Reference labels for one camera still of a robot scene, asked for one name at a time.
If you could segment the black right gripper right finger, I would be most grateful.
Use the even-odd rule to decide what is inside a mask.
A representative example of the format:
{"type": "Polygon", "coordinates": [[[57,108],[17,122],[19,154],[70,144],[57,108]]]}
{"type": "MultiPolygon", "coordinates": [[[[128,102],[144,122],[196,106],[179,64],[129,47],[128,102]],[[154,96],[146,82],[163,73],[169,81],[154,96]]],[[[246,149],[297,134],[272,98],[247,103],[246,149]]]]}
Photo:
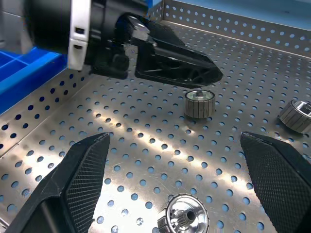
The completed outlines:
{"type": "Polygon", "coordinates": [[[240,144],[256,196],[279,233],[311,231],[311,165],[290,144],[243,132],[240,144]]]}

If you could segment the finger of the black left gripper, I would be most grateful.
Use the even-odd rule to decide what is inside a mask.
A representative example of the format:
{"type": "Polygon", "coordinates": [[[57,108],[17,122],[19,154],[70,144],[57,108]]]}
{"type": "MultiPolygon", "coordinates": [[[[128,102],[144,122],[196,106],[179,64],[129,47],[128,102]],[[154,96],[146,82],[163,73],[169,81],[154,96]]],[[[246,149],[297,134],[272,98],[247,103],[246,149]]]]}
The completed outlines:
{"type": "Polygon", "coordinates": [[[220,81],[223,73],[204,53],[169,46],[139,46],[138,78],[181,87],[204,87],[220,81]]]}
{"type": "Polygon", "coordinates": [[[186,46],[169,26],[142,16],[121,16],[116,23],[116,39],[139,48],[163,49],[192,60],[212,63],[206,54],[186,46]]]}

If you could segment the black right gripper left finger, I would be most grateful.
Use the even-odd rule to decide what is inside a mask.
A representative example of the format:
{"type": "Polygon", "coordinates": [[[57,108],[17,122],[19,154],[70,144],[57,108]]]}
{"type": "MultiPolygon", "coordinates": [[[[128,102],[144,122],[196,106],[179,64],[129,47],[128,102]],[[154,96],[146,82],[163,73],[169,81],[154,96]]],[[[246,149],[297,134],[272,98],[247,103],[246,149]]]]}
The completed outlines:
{"type": "Polygon", "coordinates": [[[88,232],[101,194],[109,145],[108,133],[73,144],[62,162],[41,180],[6,232],[88,232]]]}

